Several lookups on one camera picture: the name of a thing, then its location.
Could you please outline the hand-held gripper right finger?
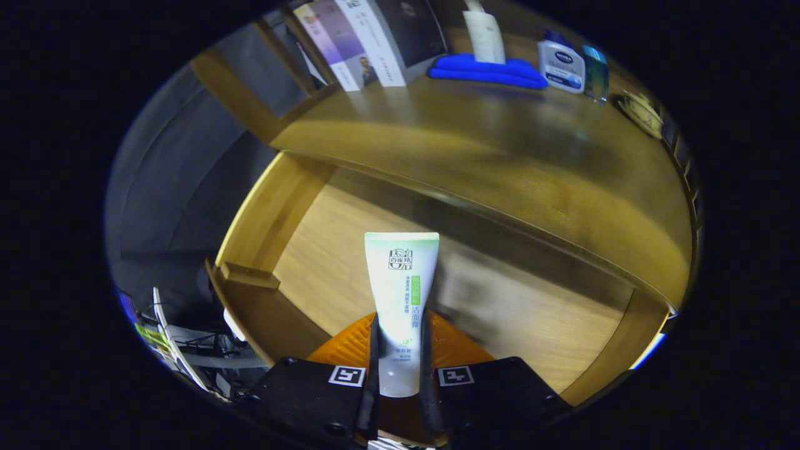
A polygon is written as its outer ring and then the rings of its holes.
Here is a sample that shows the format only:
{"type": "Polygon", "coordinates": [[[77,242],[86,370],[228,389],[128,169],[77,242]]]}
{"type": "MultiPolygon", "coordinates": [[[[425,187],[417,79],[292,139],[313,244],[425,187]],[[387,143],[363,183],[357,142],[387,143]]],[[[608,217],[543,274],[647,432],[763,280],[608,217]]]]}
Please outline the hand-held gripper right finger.
{"type": "Polygon", "coordinates": [[[422,320],[423,427],[440,449],[533,449],[572,406],[517,356],[497,359],[448,320],[422,320]]]}

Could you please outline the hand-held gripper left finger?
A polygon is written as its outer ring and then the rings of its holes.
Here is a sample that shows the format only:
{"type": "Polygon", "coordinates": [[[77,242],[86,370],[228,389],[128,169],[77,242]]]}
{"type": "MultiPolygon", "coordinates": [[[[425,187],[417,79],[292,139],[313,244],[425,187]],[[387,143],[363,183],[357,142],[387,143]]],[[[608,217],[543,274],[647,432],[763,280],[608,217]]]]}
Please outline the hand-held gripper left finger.
{"type": "Polygon", "coordinates": [[[363,448],[378,433],[376,314],[307,359],[284,357],[234,399],[234,412],[279,448],[363,448]]]}

